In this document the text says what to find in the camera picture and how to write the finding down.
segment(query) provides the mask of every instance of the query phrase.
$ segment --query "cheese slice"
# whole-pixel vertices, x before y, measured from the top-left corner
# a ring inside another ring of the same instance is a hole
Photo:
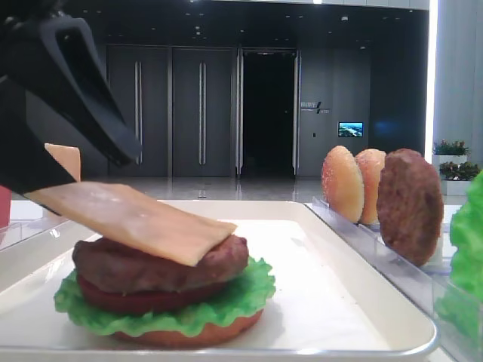
[[[106,238],[189,266],[237,228],[178,210],[126,185],[71,183],[26,197]]]
[[[81,180],[81,152],[77,147],[45,143],[45,149],[70,173],[75,181]]]

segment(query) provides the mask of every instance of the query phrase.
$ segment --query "potted plant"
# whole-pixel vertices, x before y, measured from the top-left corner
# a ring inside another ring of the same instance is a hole
[[[465,146],[464,141],[441,140],[440,143],[435,143],[432,164],[436,170],[440,170],[440,165],[447,162],[464,164],[468,161],[468,153],[469,149]]]
[[[441,192],[447,196],[464,196],[470,183],[480,173],[480,167],[471,162],[445,162],[439,167],[442,176]]]

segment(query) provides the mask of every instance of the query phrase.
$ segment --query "wall sign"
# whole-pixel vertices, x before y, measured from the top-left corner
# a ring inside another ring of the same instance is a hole
[[[331,109],[322,108],[322,102],[300,102],[300,109],[304,112],[317,112],[318,115],[328,115]]]

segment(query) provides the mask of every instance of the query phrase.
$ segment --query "acrylic divider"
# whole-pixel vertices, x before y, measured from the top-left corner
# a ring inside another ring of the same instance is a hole
[[[483,304],[438,273],[428,275],[381,242],[378,229],[356,225],[313,198],[312,211],[396,289],[438,324],[442,348],[457,362],[483,360]]]

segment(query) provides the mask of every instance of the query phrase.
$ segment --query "white tray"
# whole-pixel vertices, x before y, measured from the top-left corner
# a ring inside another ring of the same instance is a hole
[[[75,242],[94,240],[96,235],[68,222],[63,230],[57,228],[0,253],[2,270],[15,270],[0,275],[0,360],[421,362],[437,348],[432,320],[305,205],[168,203],[237,223],[236,234],[248,239],[251,255],[273,266],[277,293],[253,329],[217,348],[153,351],[92,336],[74,326],[66,314],[55,312],[53,295],[73,268]]]

